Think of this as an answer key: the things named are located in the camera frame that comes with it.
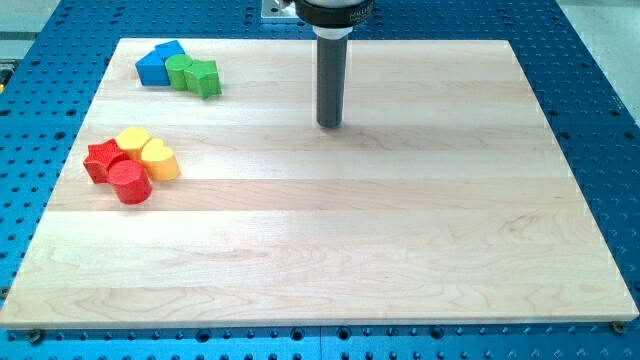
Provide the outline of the black robot arm flange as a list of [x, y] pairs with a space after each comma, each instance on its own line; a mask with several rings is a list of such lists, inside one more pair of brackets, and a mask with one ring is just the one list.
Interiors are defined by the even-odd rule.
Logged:
[[313, 26], [337, 29], [359, 25], [373, 13], [374, 0], [307, 1], [295, 0], [296, 15]]

